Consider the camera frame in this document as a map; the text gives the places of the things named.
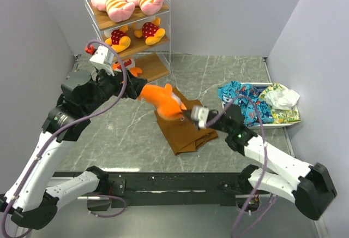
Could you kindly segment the orange shark plush toy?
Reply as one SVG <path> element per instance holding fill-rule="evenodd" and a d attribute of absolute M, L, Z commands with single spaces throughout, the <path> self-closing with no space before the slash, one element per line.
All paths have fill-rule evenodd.
<path fill-rule="evenodd" d="M 142 69 L 135 65 L 135 60 L 132 57 L 123 59 L 124 66 L 131 74 L 135 77 L 138 77 L 143 73 Z M 121 64 L 118 61 L 113 62 L 112 68 L 116 72 L 122 72 Z"/>

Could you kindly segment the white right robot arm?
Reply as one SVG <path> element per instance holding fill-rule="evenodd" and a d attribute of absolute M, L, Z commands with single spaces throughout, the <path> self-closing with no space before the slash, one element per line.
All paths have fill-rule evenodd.
<path fill-rule="evenodd" d="M 238 187 L 246 194 L 256 188 L 278 195 L 294 203 L 306 217 L 319 220 L 337 196 L 328 169 L 321 163 L 303 162 L 283 152 L 268 142 L 263 142 L 244 124 L 244 117 L 236 105 L 230 106 L 222 115 L 217 110 L 195 105 L 184 110 L 183 115 L 196 128 L 215 120 L 211 129 L 227 134 L 225 141 L 233 151 L 265 165 L 270 172 L 249 165 L 238 176 Z"/>

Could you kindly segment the yellow frog plush polka dress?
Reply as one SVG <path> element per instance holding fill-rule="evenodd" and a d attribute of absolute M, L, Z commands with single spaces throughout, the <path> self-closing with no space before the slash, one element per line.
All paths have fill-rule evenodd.
<path fill-rule="evenodd" d="M 119 29 L 104 31 L 105 43 L 111 46 L 117 53 L 126 50 L 131 44 L 131 39 L 127 35 L 127 31 L 128 25 L 122 26 Z"/>

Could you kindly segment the orange goldfish plush toy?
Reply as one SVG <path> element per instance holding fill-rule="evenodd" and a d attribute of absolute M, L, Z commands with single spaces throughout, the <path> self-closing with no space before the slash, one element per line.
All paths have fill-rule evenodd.
<path fill-rule="evenodd" d="M 182 118 L 183 110 L 187 110 L 180 98 L 173 93 L 170 84 L 164 87 L 146 84 L 137 99 L 152 104 L 158 115 L 168 121 Z"/>

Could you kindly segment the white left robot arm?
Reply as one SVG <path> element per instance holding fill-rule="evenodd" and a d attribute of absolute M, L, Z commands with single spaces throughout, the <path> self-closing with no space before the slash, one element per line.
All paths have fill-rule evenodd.
<path fill-rule="evenodd" d="M 96 166 L 55 187 L 48 183 L 71 145 L 97 115 L 96 109 L 112 96 L 136 99 L 146 84 L 147 79 L 137 78 L 129 70 L 113 74 L 100 70 L 95 78 L 87 70 L 69 73 L 25 169 L 1 195 L 1 212 L 10 214 L 11 221 L 20 227 L 39 230 L 76 198 L 89 193 L 109 194 L 109 175 Z"/>

